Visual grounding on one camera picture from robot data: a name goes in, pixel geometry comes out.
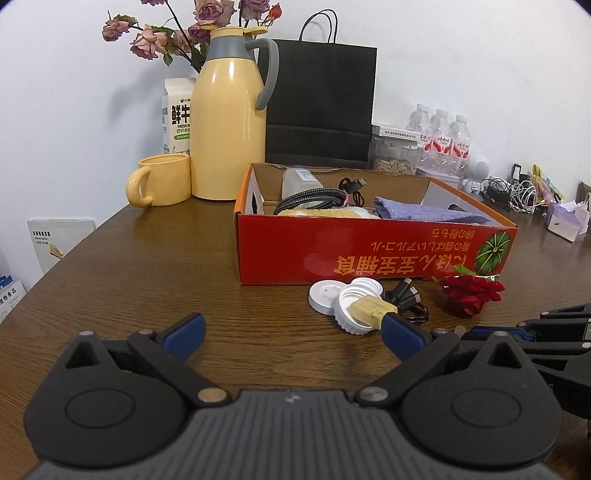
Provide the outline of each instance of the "artificial rose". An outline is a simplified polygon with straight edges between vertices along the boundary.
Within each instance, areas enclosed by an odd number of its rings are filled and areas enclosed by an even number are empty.
[[[442,278],[439,284],[451,303],[471,316],[480,313],[487,301],[501,301],[498,292],[505,290],[501,282],[474,275]]]
[[[129,22],[107,20],[103,27],[103,38],[106,41],[115,41],[124,33],[129,33]]]
[[[158,58],[156,52],[166,53],[166,41],[166,33],[154,32],[149,25],[145,25],[142,33],[138,33],[130,44],[131,51],[143,59],[154,60]]]
[[[232,0],[195,0],[195,20],[199,25],[227,27],[234,12]]]
[[[283,12],[281,11],[281,5],[275,4],[269,10],[267,17],[269,20],[271,20],[271,23],[273,23],[275,20],[277,20],[281,16],[282,13]]]
[[[189,32],[187,30],[184,31],[186,36],[189,36]],[[181,32],[180,30],[175,30],[173,32],[173,43],[180,48],[183,52],[185,53],[190,53],[191,52],[191,46],[187,43],[187,39],[185,38],[185,35],[183,35],[183,32]]]
[[[241,0],[238,9],[244,20],[260,20],[269,11],[269,0]]]
[[[201,25],[199,25],[198,23],[191,25],[189,27],[188,32],[189,32],[189,37],[195,43],[206,43],[207,45],[209,45],[209,42],[212,39],[211,31],[201,28]]]

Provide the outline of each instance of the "blue towel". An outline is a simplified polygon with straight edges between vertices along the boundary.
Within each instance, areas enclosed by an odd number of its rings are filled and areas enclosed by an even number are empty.
[[[390,220],[416,220],[419,222],[488,223],[489,219],[470,212],[446,210],[427,205],[411,205],[394,200],[374,198],[376,212],[381,218]]]

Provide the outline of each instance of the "pink rose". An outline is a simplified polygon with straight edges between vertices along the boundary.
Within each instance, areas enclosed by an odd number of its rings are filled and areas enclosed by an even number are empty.
[[[195,0],[195,20],[199,25],[227,27],[234,12],[232,0]]]
[[[189,37],[195,43],[206,43],[209,45],[212,39],[212,32],[210,30],[204,30],[201,28],[201,25],[195,23],[189,27]]]
[[[106,41],[115,41],[124,33],[129,33],[129,22],[107,20],[103,27],[103,38]]]
[[[260,20],[269,11],[269,0],[241,0],[238,6],[244,20]]]
[[[154,60],[158,58],[156,52],[166,53],[166,41],[166,33],[154,32],[149,25],[144,25],[142,33],[130,44],[131,51],[143,59]]]
[[[186,36],[189,36],[187,30],[184,31]],[[180,30],[175,30],[172,36],[173,43],[185,53],[191,52],[191,46],[187,43],[187,39]]]

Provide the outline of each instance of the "milk carton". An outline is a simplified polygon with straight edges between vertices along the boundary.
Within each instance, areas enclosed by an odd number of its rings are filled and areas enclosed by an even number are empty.
[[[162,131],[165,153],[189,153],[191,94],[195,78],[166,79],[162,97]]]

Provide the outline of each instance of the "yellow mug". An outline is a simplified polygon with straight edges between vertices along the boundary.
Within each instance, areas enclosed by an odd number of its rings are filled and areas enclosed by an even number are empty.
[[[127,181],[125,194],[135,207],[174,205],[191,196],[191,167],[187,154],[155,155],[139,161]]]

